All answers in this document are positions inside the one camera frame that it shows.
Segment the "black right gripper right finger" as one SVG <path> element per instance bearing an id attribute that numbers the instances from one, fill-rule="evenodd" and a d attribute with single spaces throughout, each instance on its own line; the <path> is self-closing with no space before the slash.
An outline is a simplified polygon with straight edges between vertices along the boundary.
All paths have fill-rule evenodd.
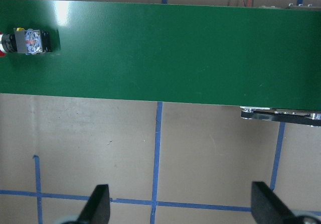
<path id="1" fill-rule="evenodd" d="M 293 212 L 280 200 L 265 182 L 251 184 L 251 214 L 256 223 L 290 223 Z"/>

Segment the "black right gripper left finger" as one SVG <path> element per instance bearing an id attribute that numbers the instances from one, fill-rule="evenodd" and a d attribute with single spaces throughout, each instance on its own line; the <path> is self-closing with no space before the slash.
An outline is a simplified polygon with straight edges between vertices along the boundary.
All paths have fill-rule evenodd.
<path id="1" fill-rule="evenodd" d="M 76 223 L 108 224 L 110 220 L 110 196 L 108 184 L 97 185 Z"/>

